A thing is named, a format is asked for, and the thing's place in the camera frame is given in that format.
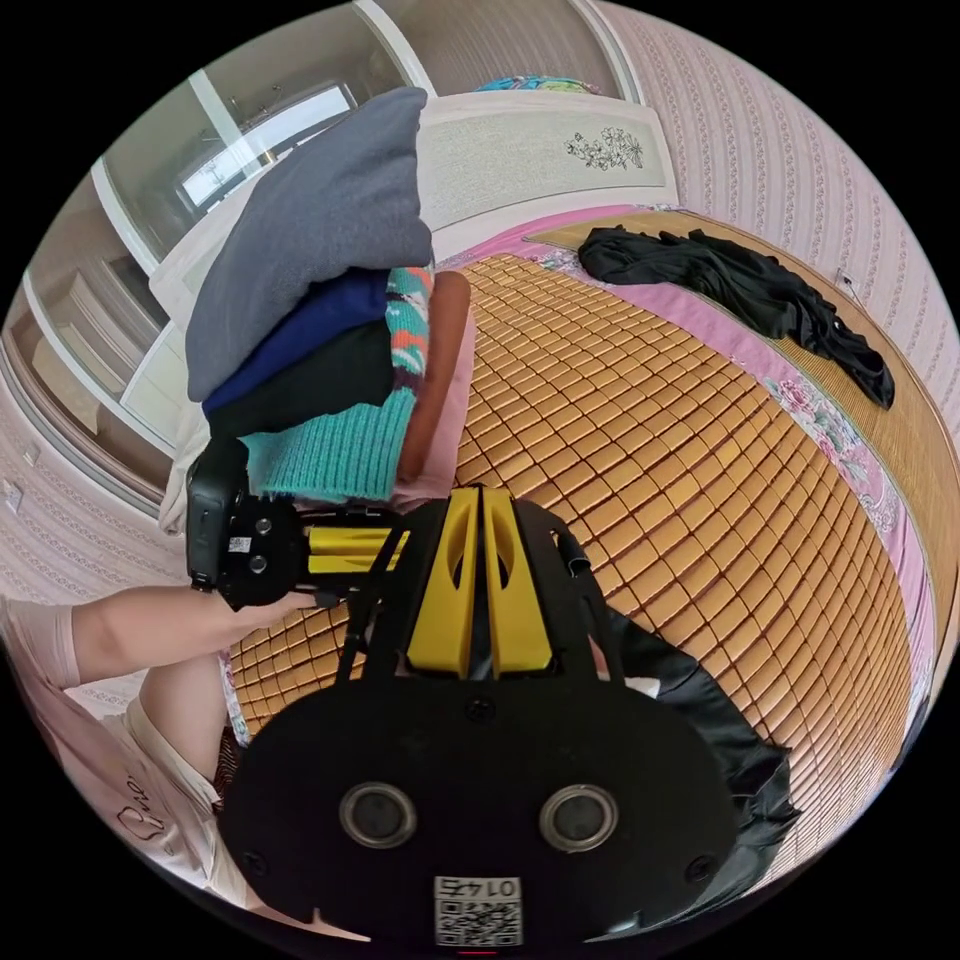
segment sticker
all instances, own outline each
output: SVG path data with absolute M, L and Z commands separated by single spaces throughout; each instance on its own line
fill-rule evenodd
M 523 943 L 519 877 L 435 877 L 440 947 L 518 947 Z

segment light switch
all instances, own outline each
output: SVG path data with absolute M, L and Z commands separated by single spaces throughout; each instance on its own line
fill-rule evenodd
M 4 480 L 3 499 L 7 507 L 16 513 L 20 509 L 20 503 L 23 500 L 23 491 L 15 483 Z

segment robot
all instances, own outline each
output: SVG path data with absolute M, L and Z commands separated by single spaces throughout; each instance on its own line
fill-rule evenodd
M 249 494 L 239 442 L 188 482 L 197 589 L 235 609 L 290 590 L 348 604 L 335 682 L 267 722 L 224 798 L 265 903 L 506 956 L 642 933 L 709 886 L 736 841 L 730 791 L 696 730 L 626 685 L 558 517 L 477 487 L 404 516 L 303 512 Z

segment yellow bracket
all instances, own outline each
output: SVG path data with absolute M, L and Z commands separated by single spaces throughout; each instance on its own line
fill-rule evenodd
M 390 531 L 374 527 L 311 527 L 307 570 L 314 575 L 369 573 Z M 404 533 L 387 569 L 392 571 L 410 534 Z
M 485 490 L 483 508 L 494 677 L 546 670 L 550 639 L 509 491 Z
M 415 670 L 467 678 L 476 592 L 480 491 L 454 490 L 407 649 Z M 460 567 L 459 580 L 455 579 Z

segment pink patterned wallpaper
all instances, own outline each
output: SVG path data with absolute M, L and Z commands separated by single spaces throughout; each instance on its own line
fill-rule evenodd
M 792 94 L 679 27 L 615 3 L 617 31 L 660 115 L 680 203 L 838 269 L 930 391 L 960 448 L 960 335 L 920 244 L 850 148 Z
M 37 465 L 23 458 L 33 443 Z M 183 541 L 102 493 L 34 430 L 0 379 L 0 477 L 24 492 L 0 503 L 0 593 L 49 603 L 186 579 Z

